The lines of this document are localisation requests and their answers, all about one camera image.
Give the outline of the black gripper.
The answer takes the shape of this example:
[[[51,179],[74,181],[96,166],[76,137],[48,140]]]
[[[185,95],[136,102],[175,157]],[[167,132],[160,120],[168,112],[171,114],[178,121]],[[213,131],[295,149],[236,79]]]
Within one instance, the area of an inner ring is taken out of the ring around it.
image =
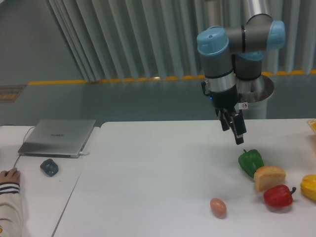
[[[217,117],[221,123],[223,131],[230,129],[229,113],[227,110],[233,110],[238,103],[237,87],[233,86],[224,91],[211,92],[213,107],[217,109]],[[242,114],[235,114],[232,117],[233,131],[237,145],[244,142],[243,135],[246,133],[246,126]]]

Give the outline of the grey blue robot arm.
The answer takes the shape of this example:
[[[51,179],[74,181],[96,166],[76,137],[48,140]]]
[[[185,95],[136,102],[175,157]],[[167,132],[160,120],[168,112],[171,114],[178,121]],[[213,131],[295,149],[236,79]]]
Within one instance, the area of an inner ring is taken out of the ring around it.
[[[246,23],[240,27],[212,26],[197,36],[197,50],[206,78],[201,83],[223,131],[231,130],[236,144],[244,142],[243,111],[266,103],[274,92],[262,74],[263,51],[279,50],[285,43],[285,24],[274,20],[266,0],[242,2]]]

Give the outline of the white striped sleeve forearm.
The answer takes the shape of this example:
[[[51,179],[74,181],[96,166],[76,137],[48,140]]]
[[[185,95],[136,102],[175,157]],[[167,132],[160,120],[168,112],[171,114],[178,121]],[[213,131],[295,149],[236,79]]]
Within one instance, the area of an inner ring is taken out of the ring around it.
[[[0,184],[0,236],[21,237],[23,208],[20,185],[16,182]]]

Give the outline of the person's hand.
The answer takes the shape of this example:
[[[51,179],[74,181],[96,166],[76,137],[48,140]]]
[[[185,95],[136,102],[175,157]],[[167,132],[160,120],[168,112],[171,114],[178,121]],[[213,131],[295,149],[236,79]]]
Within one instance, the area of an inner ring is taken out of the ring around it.
[[[17,168],[9,171],[3,170],[0,172],[0,183],[16,183],[20,184],[21,173]]]

